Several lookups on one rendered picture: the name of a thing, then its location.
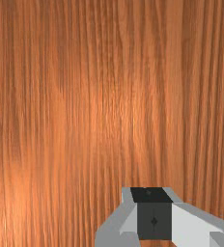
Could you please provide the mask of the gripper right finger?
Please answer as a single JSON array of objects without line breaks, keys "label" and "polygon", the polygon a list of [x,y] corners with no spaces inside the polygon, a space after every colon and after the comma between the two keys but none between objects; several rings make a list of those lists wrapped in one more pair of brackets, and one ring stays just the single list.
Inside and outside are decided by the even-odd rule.
[{"label": "gripper right finger", "polygon": [[148,189],[148,239],[177,247],[224,247],[224,220],[183,202],[170,187]]}]

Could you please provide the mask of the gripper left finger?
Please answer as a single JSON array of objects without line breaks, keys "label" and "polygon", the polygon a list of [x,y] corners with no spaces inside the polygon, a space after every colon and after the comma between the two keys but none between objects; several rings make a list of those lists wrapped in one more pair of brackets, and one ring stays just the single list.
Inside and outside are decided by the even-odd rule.
[{"label": "gripper left finger", "polygon": [[154,240],[154,188],[123,187],[122,202],[98,228],[95,247],[141,247]]}]

